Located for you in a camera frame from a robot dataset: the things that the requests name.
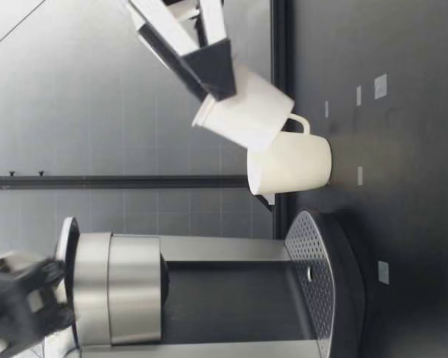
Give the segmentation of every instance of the black cable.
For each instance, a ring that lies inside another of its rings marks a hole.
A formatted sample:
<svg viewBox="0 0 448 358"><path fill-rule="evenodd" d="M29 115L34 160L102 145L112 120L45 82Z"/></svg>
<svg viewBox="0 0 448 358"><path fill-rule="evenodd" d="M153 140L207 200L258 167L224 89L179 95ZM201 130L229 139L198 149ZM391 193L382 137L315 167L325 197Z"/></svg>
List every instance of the black cable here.
<svg viewBox="0 0 448 358"><path fill-rule="evenodd" d="M14 32L15 30L16 30L16 28L18 28L32 13L34 13L36 10L38 10L38 8L40 7L40 6L42 6L43 5L43 3L45 2L46 0L42 0L37 6L35 6L33 9L31 9L31 11L29 12L29 13L27 13L26 15L25 15L25 17L23 18L23 19L21 19L20 21L18 21L16 24L15 24L15 26L13 26L1 39L0 39L0 43L1 42L3 42L7 37L9 37L11 34L12 34L12 32Z"/></svg>

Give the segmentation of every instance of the white marker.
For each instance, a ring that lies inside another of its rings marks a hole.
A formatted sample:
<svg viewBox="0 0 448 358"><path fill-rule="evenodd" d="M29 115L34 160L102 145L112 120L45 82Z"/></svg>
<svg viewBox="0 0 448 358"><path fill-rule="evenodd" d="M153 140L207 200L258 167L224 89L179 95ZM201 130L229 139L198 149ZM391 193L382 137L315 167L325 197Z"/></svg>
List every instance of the white marker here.
<svg viewBox="0 0 448 358"><path fill-rule="evenodd" d="M379 261L379 281L386 285L390 284L390 266L384 261Z"/></svg>
<svg viewBox="0 0 448 358"><path fill-rule="evenodd" d="M361 106L361 86L357 87L357 107Z"/></svg>
<svg viewBox="0 0 448 358"><path fill-rule="evenodd" d="M387 74L375 79L375 99L385 97L387 95Z"/></svg>
<svg viewBox="0 0 448 358"><path fill-rule="evenodd" d="M359 186L364 185L364 167L363 166L359 166L357 168L357 184Z"/></svg>

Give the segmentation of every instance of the metal panel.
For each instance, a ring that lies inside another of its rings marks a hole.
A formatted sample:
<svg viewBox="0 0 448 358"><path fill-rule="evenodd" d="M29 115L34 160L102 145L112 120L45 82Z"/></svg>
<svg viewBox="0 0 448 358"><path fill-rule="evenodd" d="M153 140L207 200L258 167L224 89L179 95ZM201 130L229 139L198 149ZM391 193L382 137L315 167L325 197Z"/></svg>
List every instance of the metal panel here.
<svg viewBox="0 0 448 358"><path fill-rule="evenodd" d="M88 349L83 351L81 356L82 358L320 358L314 340Z"/></svg>
<svg viewBox="0 0 448 358"><path fill-rule="evenodd" d="M288 261L283 242L223 237L160 236L166 261Z"/></svg>
<svg viewBox="0 0 448 358"><path fill-rule="evenodd" d="M111 233L80 235L75 260L74 301L80 345L111 343L108 257Z"/></svg>
<svg viewBox="0 0 448 358"><path fill-rule="evenodd" d="M322 357L330 355L335 320L335 282L319 228L308 212L295 219L285 240L299 278Z"/></svg>
<svg viewBox="0 0 448 358"><path fill-rule="evenodd" d="M161 338L159 239L112 236L108 303L112 344Z"/></svg>

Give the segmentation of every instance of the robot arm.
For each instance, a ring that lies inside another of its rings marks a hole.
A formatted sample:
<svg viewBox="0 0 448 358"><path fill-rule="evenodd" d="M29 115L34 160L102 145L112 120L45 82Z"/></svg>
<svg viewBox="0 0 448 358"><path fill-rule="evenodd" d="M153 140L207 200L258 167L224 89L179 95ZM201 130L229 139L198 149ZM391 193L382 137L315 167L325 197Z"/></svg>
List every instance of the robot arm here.
<svg viewBox="0 0 448 358"><path fill-rule="evenodd" d="M143 43L200 101L236 94L221 0L129 0L129 10ZM180 24L188 19L196 19L199 44Z"/></svg>
<svg viewBox="0 0 448 358"><path fill-rule="evenodd" d="M64 275L60 261L0 257L0 357L12 357L75 321L58 293Z"/></svg>

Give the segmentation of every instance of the perforated grate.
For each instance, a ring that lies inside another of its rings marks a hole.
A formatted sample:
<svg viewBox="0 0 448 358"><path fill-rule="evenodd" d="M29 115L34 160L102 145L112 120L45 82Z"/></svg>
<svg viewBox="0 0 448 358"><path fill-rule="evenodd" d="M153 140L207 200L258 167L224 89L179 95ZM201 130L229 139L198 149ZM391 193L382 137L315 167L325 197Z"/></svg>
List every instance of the perforated grate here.
<svg viewBox="0 0 448 358"><path fill-rule="evenodd" d="M314 219L297 216L285 240L314 324L322 357L329 357L335 316L335 285L329 256Z"/></svg>

